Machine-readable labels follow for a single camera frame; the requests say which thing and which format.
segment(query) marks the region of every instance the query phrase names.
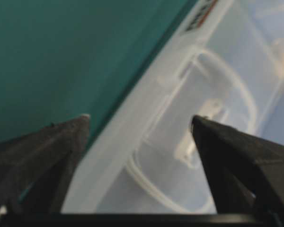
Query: label sticker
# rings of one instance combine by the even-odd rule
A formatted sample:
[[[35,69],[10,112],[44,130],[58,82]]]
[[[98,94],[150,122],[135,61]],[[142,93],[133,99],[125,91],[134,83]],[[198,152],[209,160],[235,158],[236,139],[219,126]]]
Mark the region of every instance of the label sticker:
[[[218,0],[205,0],[186,31],[200,28],[217,2]]]

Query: plastic container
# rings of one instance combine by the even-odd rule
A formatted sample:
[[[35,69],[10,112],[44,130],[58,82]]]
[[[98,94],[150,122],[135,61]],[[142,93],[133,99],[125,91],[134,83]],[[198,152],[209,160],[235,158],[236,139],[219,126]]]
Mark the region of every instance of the plastic container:
[[[261,135],[283,92],[284,65],[254,20],[254,1],[211,1],[202,25],[188,29],[207,2],[196,4],[91,147],[64,212],[215,212],[191,118]]]

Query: clear plastic storage bin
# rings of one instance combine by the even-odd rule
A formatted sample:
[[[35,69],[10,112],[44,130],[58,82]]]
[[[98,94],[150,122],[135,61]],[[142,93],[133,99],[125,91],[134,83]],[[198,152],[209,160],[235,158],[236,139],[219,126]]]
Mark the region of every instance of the clear plastic storage bin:
[[[260,136],[284,90],[284,1],[199,1],[78,167],[64,212],[213,213],[199,114]]]

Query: black bar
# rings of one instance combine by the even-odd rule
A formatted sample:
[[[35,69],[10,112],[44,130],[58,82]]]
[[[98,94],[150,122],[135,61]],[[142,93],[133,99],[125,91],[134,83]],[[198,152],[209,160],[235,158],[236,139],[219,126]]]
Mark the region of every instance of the black bar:
[[[192,227],[263,227],[262,221],[246,214],[219,215],[5,215],[0,226],[91,226],[91,224],[173,224]]]

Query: teal wall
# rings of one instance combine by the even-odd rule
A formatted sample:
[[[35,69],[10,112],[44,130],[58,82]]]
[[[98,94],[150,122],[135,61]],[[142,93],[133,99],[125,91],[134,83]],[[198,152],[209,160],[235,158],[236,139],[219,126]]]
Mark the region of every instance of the teal wall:
[[[194,2],[0,0],[0,141],[81,113],[92,141]]]

